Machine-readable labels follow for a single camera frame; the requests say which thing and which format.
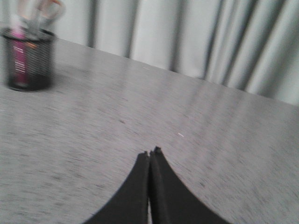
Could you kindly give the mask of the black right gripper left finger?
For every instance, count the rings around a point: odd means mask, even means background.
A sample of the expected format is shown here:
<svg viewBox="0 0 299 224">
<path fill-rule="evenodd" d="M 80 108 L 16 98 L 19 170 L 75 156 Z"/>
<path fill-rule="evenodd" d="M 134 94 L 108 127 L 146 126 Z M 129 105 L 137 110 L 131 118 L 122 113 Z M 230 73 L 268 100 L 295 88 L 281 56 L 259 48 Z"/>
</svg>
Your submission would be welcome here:
<svg viewBox="0 0 299 224">
<path fill-rule="evenodd" d="M 139 153 L 126 180 L 85 224 L 147 224 L 150 157 Z"/>
</svg>

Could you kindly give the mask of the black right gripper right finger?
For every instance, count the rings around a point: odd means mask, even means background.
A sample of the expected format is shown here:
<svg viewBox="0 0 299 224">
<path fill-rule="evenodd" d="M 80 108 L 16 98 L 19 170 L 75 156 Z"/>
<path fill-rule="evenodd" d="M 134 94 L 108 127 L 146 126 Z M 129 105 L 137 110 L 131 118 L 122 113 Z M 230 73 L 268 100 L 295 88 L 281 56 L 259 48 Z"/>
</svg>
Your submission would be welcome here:
<svg viewBox="0 0 299 224">
<path fill-rule="evenodd" d="M 154 224 L 227 224 L 180 180 L 160 147 L 150 152 L 149 201 Z"/>
</svg>

